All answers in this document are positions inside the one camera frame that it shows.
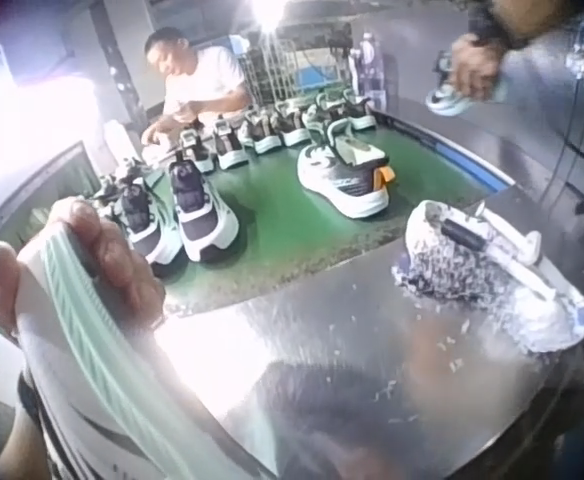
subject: blue strip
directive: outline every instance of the blue strip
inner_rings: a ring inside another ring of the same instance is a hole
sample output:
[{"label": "blue strip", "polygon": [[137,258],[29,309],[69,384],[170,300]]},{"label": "blue strip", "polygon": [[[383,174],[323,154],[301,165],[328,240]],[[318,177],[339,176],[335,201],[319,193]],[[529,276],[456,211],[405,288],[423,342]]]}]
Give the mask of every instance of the blue strip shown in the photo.
[{"label": "blue strip", "polygon": [[456,166],[461,168],[464,172],[472,175],[479,182],[492,190],[493,193],[501,192],[509,187],[505,181],[497,177],[494,173],[483,168],[481,165],[470,160],[468,157],[462,153],[459,153],[453,148],[450,148],[443,143],[437,142],[434,149],[437,153],[440,153]]}]

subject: green conveyor belt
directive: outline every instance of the green conveyor belt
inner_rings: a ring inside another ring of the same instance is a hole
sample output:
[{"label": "green conveyor belt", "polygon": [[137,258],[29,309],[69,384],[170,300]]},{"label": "green conveyor belt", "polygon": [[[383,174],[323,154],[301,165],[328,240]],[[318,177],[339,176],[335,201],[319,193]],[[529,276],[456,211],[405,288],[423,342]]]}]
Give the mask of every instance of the green conveyor belt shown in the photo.
[{"label": "green conveyor belt", "polygon": [[[170,303],[193,313],[251,298],[396,238],[423,199],[468,206],[489,193],[438,154],[394,131],[379,129],[360,138],[387,152],[395,170],[386,212],[351,220],[304,191],[296,177],[299,149],[217,170],[209,178],[239,217],[239,239],[221,261],[190,262],[168,281]],[[172,202],[166,177],[156,191]]]}]

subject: man in white shirt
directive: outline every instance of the man in white shirt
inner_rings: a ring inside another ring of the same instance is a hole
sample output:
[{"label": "man in white shirt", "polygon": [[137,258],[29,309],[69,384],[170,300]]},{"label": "man in white shirt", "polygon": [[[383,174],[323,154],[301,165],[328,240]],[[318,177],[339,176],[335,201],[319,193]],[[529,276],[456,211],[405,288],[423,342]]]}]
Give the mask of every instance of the man in white shirt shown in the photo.
[{"label": "man in white shirt", "polygon": [[210,128],[219,115],[250,104],[241,66],[227,48],[193,50],[180,30],[166,27],[148,37],[145,55],[165,77],[165,106],[143,132],[144,145],[158,143],[157,134],[170,134],[197,118]]}]

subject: white t-shirt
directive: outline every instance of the white t-shirt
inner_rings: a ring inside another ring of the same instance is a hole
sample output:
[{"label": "white t-shirt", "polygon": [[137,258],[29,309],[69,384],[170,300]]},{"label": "white t-shirt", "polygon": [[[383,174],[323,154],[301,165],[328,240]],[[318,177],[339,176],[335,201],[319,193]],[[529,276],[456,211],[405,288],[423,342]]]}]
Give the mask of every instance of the white t-shirt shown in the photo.
[{"label": "white t-shirt", "polygon": [[[239,62],[227,48],[204,48],[198,56],[199,63],[192,75],[171,75],[165,80],[164,114],[175,113],[188,102],[219,100],[245,81]],[[199,115],[199,121],[209,128],[218,117],[219,113],[204,112]]]}]

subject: shiny metal surface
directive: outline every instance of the shiny metal surface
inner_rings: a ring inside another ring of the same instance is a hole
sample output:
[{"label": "shiny metal surface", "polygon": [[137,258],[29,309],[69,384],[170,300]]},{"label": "shiny metal surface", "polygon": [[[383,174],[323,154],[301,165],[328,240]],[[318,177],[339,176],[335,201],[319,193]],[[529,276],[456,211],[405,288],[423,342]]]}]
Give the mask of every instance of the shiny metal surface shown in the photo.
[{"label": "shiny metal surface", "polygon": [[[542,213],[517,187],[487,205],[523,230],[539,228],[549,240],[547,254],[584,289],[584,252],[550,223],[539,223]],[[250,410],[245,399],[255,396],[255,388],[268,399],[257,402],[257,410],[283,435],[277,412],[267,407],[282,395],[280,380],[270,384],[268,374],[262,377],[269,366],[353,368],[366,378],[358,393],[361,408],[374,409],[381,398],[389,402],[380,428],[403,435],[401,443],[412,446],[404,468],[440,478],[473,459],[521,415],[557,357],[522,353],[481,312],[404,294],[390,272],[403,248],[397,240],[281,291],[189,318],[181,318],[168,299],[158,339],[184,382],[249,450],[244,432],[256,428],[256,420],[254,403],[248,402]],[[570,256],[562,255],[566,249]],[[321,399],[313,397],[315,390],[290,382],[293,404],[329,414],[329,405],[323,411]]]},{"label": "shiny metal surface", "polygon": [[[355,42],[364,32],[372,32],[380,39],[387,90],[391,96],[389,110],[404,118],[404,115],[411,116],[409,111],[413,110],[414,102],[422,105],[426,94],[434,87],[436,76],[432,69],[436,55],[440,50],[448,49],[451,42],[467,31],[467,14],[444,2],[415,2],[380,14],[358,17],[352,22],[352,31]],[[506,57],[503,72],[508,79],[509,95],[505,105],[478,105],[460,118],[428,118],[425,123],[447,124],[447,128],[443,128],[445,132],[438,128],[433,130],[448,136],[456,122],[467,121],[479,137],[472,139],[473,144],[482,143],[486,134],[487,137],[495,136],[503,140],[501,145],[506,150],[501,152],[502,156],[522,152],[551,171],[559,158],[562,139],[547,126],[547,121],[552,119],[556,128],[567,130],[576,86],[574,76],[564,66],[568,40],[567,31],[555,32]],[[430,112],[425,116],[435,117]],[[583,125],[584,88],[581,88],[571,135],[577,145]],[[566,178],[574,155],[566,153],[565,156],[559,172],[562,178]],[[532,182],[539,183],[535,190],[542,190],[547,181],[536,178],[536,175],[532,177]],[[578,161],[569,181],[584,193],[584,160]]]}]

